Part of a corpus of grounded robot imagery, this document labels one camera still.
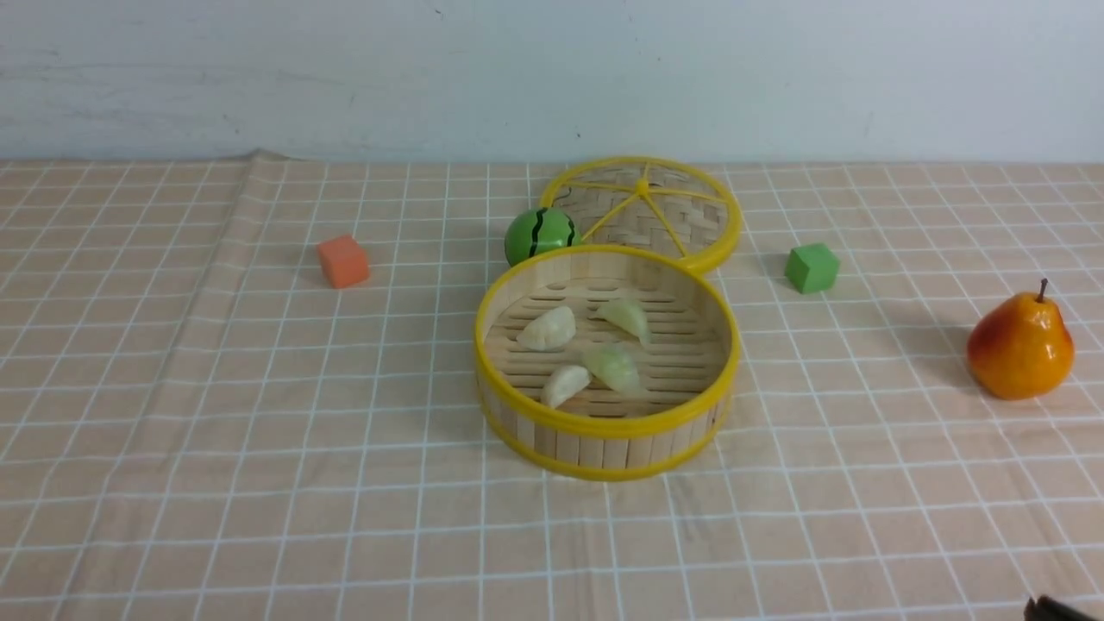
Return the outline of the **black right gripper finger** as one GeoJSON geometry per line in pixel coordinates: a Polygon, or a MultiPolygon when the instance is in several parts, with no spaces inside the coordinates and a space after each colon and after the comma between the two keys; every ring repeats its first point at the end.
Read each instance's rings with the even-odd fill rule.
{"type": "Polygon", "coordinates": [[[1025,606],[1025,621],[1096,621],[1072,606],[1062,604],[1050,596],[1029,598],[1025,606]]]}

